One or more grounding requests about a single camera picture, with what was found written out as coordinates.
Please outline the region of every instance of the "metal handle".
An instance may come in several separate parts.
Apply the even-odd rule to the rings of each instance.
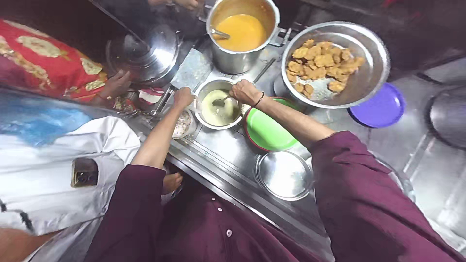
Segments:
[[[205,9],[210,10],[212,9],[212,6],[200,4],[197,8],[198,9],[196,10],[196,17],[198,18],[198,20],[203,21],[205,23],[207,21],[207,14],[205,12]]]
[[[275,58],[270,59],[270,61],[265,65],[264,69],[257,75],[256,79],[254,79],[253,84],[256,84],[259,81],[260,77],[270,68],[270,66],[275,62]]]
[[[283,41],[281,41],[281,43],[277,43],[277,42],[270,42],[269,45],[271,46],[274,46],[274,47],[282,47],[286,44],[286,42],[288,41],[288,39],[290,38],[290,34],[291,34],[291,28],[288,28],[288,30],[286,29],[283,29],[283,28],[278,28],[278,33],[277,33],[277,36],[275,37],[275,39],[278,38],[278,35],[280,33],[286,33],[285,34],[285,37],[283,38]]]

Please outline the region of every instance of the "maroon shirt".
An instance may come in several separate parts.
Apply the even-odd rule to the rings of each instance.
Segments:
[[[349,131],[310,152],[319,214],[336,261],[466,261]],[[86,261],[322,261],[209,191],[182,192],[163,209],[164,176],[141,165],[121,172]]]

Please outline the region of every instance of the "steel lid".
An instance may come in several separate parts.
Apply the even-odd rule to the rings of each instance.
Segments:
[[[107,43],[107,63],[112,73],[130,71],[136,83],[150,83],[164,77],[178,56],[178,36],[168,25],[155,26],[144,42],[127,34]]]
[[[255,176],[263,188],[288,201],[306,197],[314,178],[309,165],[301,157],[288,151],[269,152],[258,158]]]

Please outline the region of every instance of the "metal rod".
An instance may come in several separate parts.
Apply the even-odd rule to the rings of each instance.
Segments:
[[[262,77],[262,75],[267,71],[267,69],[270,68],[270,66],[275,62],[275,58],[270,59],[270,61],[265,65],[264,69],[257,75],[256,79],[254,79],[253,83],[255,84],[259,79]]]

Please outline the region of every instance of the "hand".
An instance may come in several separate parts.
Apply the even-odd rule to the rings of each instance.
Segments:
[[[188,10],[194,10],[199,5],[203,5],[204,0],[175,0],[175,3],[185,7]]]
[[[125,73],[123,70],[120,70],[116,75],[105,82],[105,86],[103,87],[100,96],[112,98],[118,97],[128,92],[130,85],[130,72],[128,71]]]
[[[241,103],[254,106],[262,97],[262,92],[257,90],[253,83],[243,79],[233,86],[230,95]]]
[[[175,104],[173,107],[179,110],[184,110],[188,105],[192,103],[195,96],[191,95],[191,89],[189,87],[183,87],[175,93]]]

